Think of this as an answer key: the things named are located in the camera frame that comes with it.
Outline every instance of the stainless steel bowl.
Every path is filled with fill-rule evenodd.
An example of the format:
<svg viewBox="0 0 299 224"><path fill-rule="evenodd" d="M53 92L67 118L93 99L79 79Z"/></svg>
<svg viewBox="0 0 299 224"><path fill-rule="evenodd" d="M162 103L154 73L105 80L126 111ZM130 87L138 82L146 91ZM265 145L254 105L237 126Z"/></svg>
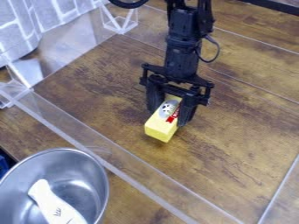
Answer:
<svg viewBox="0 0 299 224"><path fill-rule="evenodd" d="M0 223L47 224L29 190L47 179L55 194L85 216L89 223L103 219L109 203L109 177L99 161L86 152L53 149L29 157L0 181Z"/></svg>

